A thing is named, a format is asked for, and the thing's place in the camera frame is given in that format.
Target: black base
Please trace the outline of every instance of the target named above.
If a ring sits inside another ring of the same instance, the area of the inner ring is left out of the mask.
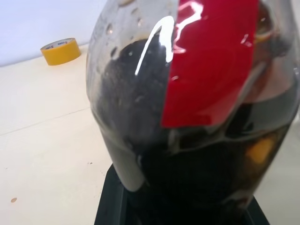
[[[95,225],[137,225],[119,177],[111,166],[107,171]],[[241,225],[270,225],[255,198],[245,212]]]

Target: red tape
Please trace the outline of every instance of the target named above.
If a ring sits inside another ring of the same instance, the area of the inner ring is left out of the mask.
[[[258,0],[180,0],[163,127],[221,124],[252,64]]]

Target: tape roll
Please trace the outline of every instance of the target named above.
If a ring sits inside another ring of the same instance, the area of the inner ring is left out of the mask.
[[[49,66],[70,62],[81,55],[75,38],[52,42],[42,47],[41,52]]]

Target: clear plastic bottle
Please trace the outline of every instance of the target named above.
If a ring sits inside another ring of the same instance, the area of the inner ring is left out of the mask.
[[[234,224],[299,106],[289,0],[109,0],[87,93],[143,225]]]

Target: white floor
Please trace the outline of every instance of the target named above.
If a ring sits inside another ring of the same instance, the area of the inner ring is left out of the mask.
[[[0,68],[1,225],[94,223],[111,160],[90,113],[81,50],[60,66],[37,58]],[[299,190],[296,121],[255,194],[271,225],[299,224]]]

